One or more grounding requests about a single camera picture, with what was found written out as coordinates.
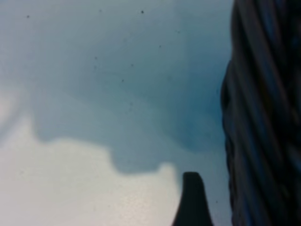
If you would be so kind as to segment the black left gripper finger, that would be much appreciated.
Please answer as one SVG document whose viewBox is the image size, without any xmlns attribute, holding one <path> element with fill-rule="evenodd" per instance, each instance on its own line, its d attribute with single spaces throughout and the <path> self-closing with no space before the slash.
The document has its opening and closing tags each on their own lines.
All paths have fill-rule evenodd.
<svg viewBox="0 0 301 226">
<path fill-rule="evenodd" d="M 174 226 L 212 226 L 205 187 L 197 172 L 183 174 L 182 195 Z"/>
</svg>

